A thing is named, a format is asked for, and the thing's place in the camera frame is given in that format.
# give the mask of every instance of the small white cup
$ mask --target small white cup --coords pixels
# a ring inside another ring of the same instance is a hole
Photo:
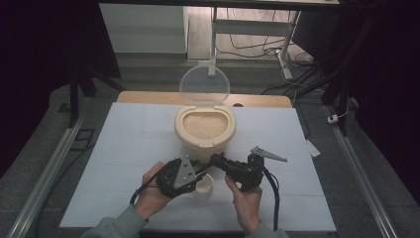
[[[194,198],[197,201],[206,201],[210,198],[213,192],[213,178],[209,175],[205,175],[195,185]]]

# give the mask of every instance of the white wall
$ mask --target white wall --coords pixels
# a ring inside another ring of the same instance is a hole
[[[100,4],[115,53],[185,54],[185,7]]]

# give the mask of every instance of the desk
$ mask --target desk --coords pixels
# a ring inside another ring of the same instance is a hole
[[[174,116],[180,108],[179,103],[183,104],[176,94],[121,93],[108,114],[60,227],[91,227],[103,217],[118,216],[138,188],[142,175],[152,165],[185,155],[173,130]],[[233,108],[237,132],[225,150],[227,157],[245,161],[250,149],[260,146],[288,158],[287,163],[264,162],[280,184],[279,227],[288,231],[335,231],[297,114],[290,108],[288,99],[258,95],[232,95],[229,98],[228,103],[240,102],[246,106]],[[232,206],[232,193],[224,182],[224,172],[211,168],[208,174],[214,180],[213,194],[208,201],[196,203],[192,194],[183,194],[154,215],[147,229],[241,231]],[[260,216],[272,227],[273,192],[266,179],[261,187]]]

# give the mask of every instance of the white tag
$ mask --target white tag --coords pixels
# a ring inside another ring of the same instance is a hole
[[[309,140],[306,140],[306,144],[308,145],[309,153],[311,154],[312,158],[321,155],[321,153],[314,147],[314,145],[312,145],[312,143]]]

